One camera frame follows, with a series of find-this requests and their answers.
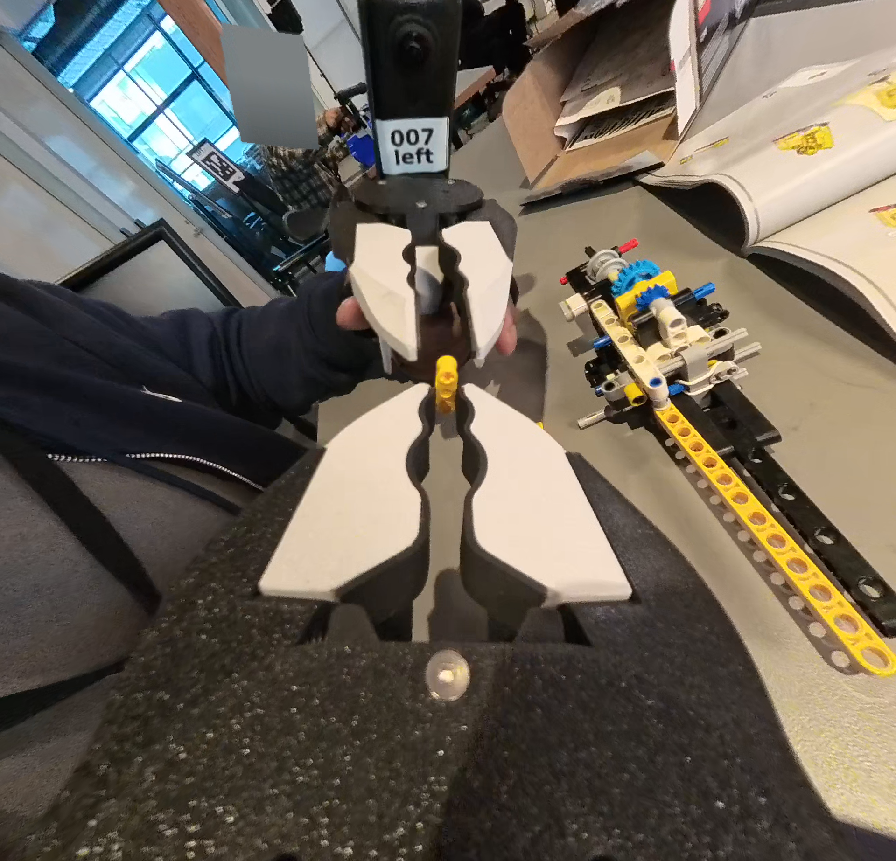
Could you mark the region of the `black office chair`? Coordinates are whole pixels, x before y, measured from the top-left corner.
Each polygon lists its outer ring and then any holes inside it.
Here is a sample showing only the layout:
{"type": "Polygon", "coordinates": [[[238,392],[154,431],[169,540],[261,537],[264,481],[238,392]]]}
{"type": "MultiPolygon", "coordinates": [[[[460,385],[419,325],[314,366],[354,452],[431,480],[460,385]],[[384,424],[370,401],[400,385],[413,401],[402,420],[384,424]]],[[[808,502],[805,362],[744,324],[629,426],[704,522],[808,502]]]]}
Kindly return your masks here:
{"type": "Polygon", "coordinates": [[[330,180],[319,173],[305,178],[287,174],[275,183],[286,207],[283,227],[299,247],[297,263],[291,268],[291,276],[297,283],[301,277],[325,271],[332,251],[330,215],[334,206],[349,194],[340,179],[330,180]]]}

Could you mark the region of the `partly built lego model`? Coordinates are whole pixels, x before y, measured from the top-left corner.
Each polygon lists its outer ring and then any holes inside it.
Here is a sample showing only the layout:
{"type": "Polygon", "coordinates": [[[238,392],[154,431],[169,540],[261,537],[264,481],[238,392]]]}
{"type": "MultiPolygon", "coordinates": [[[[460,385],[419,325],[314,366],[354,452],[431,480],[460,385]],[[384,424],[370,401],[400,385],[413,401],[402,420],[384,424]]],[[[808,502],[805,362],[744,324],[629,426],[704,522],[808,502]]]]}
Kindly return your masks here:
{"type": "Polygon", "coordinates": [[[680,286],[628,260],[637,246],[586,247],[560,281],[566,320],[588,318],[595,333],[584,376],[603,406],[578,429],[651,432],[831,665],[894,676],[894,588],[777,461],[782,436],[741,388],[761,344],[727,325],[714,284],[680,286]]]}

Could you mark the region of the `black white marker sign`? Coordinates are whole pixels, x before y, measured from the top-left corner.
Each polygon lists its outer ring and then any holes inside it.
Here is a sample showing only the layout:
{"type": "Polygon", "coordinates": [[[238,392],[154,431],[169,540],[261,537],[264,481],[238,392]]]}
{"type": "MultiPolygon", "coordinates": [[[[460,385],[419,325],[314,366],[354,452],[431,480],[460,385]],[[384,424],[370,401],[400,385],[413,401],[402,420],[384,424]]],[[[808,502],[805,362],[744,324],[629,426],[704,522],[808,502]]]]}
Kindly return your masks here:
{"type": "Polygon", "coordinates": [[[202,139],[186,153],[190,161],[212,176],[221,186],[239,195],[246,173],[208,139],[202,139]]]}

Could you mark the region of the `black printed paper sheet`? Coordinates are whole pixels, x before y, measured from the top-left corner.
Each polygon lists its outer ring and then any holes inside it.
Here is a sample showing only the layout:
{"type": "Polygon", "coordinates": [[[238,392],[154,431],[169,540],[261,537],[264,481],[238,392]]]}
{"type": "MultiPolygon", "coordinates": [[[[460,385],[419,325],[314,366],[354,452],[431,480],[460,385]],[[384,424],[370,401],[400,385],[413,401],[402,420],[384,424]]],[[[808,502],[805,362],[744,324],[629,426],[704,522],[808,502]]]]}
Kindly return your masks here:
{"type": "Polygon", "coordinates": [[[555,134],[565,139],[564,150],[593,146],[650,125],[676,112],[676,94],[672,90],[644,96],[622,105],[617,87],[596,97],[586,107],[586,115],[555,127],[555,134]]]}

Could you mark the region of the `white paper sheet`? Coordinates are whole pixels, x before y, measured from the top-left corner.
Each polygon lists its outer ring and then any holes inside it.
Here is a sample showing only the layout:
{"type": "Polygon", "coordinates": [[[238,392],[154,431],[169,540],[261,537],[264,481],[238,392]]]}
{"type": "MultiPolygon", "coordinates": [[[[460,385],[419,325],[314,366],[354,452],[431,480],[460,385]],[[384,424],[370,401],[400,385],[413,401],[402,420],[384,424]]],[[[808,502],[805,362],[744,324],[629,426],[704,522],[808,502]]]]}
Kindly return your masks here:
{"type": "Polygon", "coordinates": [[[561,113],[554,128],[570,128],[619,106],[623,68],[623,39],[595,38],[561,95],[561,113]]]}

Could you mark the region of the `person's left hand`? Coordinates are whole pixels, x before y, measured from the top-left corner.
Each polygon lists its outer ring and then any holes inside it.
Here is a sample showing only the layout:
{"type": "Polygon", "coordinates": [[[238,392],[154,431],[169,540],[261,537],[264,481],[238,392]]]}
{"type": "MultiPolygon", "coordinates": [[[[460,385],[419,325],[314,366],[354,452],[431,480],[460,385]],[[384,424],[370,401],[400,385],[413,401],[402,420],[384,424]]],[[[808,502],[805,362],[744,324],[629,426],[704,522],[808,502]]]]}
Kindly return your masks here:
{"type": "MultiPolygon", "coordinates": [[[[494,346],[494,350],[501,355],[508,356],[516,349],[519,338],[518,315],[513,299],[509,298],[503,325],[494,346]]],[[[340,328],[349,331],[361,332],[370,328],[358,301],[353,297],[341,302],[336,322],[340,328]]],[[[421,318],[420,338],[423,346],[419,352],[419,362],[423,360],[424,352],[433,352],[437,358],[451,355],[459,359],[469,355],[469,343],[464,337],[462,320],[453,303],[436,314],[421,318]]]]}

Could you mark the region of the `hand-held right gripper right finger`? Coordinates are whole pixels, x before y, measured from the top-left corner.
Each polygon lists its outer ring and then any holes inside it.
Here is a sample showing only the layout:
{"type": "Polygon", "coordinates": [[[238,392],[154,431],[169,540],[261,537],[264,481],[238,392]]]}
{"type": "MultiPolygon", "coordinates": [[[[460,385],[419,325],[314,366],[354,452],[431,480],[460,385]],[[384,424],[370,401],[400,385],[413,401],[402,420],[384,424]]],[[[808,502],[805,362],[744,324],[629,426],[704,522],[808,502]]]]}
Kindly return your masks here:
{"type": "Polygon", "coordinates": [[[627,602],[630,584],[563,448],[476,385],[457,396],[464,501],[459,572],[493,622],[532,609],[627,602]]]}

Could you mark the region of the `large glass window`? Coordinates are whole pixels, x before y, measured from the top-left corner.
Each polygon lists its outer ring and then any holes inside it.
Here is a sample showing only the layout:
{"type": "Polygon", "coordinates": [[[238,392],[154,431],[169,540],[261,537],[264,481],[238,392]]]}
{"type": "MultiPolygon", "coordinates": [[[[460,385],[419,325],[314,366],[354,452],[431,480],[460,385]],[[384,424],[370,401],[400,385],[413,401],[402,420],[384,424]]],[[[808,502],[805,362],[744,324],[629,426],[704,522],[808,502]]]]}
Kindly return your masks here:
{"type": "Polygon", "coordinates": [[[258,173],[230,92],[156,0],[54,0],[18,33],[21,46],[151,168],[188,187],[212,184],[188,153],[201,140],[258,173]]]}

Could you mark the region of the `printed cardboard lego box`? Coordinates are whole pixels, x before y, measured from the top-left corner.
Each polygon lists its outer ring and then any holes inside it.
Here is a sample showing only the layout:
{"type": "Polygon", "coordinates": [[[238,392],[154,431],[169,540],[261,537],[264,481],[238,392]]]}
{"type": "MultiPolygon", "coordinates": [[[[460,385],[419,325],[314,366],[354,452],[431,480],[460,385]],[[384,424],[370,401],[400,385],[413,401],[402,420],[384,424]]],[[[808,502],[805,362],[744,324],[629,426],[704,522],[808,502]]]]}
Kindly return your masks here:
{"type": "Polygon", "coordinates": [[[652,173],[700,129],[814,62],[894,44],[894,0],[580,0],[528,42],[504,125],[533,203],[652,173]],[[623,39],[621,101],[672,90],[676,112],[593,146],[564,150],[561,95],[597,37],[623,39]]]}

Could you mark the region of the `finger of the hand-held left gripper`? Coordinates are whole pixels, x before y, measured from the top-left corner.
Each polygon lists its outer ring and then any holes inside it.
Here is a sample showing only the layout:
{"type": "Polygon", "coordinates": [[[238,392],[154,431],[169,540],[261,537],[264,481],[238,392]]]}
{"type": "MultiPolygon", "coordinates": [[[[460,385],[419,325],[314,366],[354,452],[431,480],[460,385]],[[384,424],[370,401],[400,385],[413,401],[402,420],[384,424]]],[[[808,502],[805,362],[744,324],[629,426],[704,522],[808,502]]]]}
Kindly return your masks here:
{"type": "Polygon", "coordinates": [[[504,328],[510,303],[512,261],[490,222],[460,222],[442,230],[454,252],[462,318],[472,359],[481,368],[504,328]]]}
{"type": "Polygon", "coordinates": [[[353,295],[378,337],[386,374],[393,358],[416,361],[420,350],[420,315],[412,265],[404,253],[411,233],[385,222],[356,227],[349,265],[353,295]]]}

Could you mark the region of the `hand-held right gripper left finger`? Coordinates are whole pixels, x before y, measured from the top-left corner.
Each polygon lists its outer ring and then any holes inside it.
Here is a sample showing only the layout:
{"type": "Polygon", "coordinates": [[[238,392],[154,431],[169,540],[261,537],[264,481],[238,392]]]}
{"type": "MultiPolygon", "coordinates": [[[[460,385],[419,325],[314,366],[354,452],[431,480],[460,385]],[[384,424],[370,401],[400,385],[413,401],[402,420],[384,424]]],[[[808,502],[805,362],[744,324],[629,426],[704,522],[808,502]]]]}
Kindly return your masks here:
{"type": "Polygon", "coordinates": [[[432,388],[411,385],[324,448],[258,583],[261,595],[349,604],[374,625],[412,610],[427,583],[432,388]]]}

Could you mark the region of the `lego instruction booklet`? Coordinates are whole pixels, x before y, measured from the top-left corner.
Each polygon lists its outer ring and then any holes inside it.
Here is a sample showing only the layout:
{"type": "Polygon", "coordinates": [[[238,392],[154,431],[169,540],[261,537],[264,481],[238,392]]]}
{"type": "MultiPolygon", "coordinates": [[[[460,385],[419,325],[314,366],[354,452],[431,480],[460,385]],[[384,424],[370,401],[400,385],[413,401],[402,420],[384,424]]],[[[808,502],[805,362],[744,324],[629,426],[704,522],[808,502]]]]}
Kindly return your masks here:
{"type": "Polygon", "coordinates": [[[746,255],[800,265],[895,330],[895,50],[800,69],[638,182],[719,190],[746,255]]]}

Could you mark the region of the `person's dark navy jacket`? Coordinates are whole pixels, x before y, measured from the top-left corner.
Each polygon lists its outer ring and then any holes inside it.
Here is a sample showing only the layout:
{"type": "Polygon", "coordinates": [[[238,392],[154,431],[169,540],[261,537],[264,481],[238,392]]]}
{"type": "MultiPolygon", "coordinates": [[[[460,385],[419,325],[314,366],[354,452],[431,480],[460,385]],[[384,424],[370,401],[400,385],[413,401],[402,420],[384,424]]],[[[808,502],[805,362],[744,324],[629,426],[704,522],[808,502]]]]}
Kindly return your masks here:
{"type": "Polygon", "coordinates": [[[314,453],[277,430],[132,388],[2,384],[2,423],[48,455],[118,464],[147,476],[200,473],[252,495],[314,453]]]}

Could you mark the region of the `person's left forearm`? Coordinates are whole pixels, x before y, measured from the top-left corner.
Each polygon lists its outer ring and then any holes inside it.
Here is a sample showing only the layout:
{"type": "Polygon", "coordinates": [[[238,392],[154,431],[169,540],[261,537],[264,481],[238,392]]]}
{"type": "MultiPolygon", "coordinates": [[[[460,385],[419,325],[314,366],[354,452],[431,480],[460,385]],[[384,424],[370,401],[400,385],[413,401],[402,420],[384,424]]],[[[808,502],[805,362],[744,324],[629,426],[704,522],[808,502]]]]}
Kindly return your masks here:
{"type": "Polygon", "coordinates": [[[349,300],[344,276],[323,273],[263,306],[138,317],[2,275],[2,389],[67,400],[147,389],[273,426],[385,374],[364,326],[338,323],[349,300]]]}

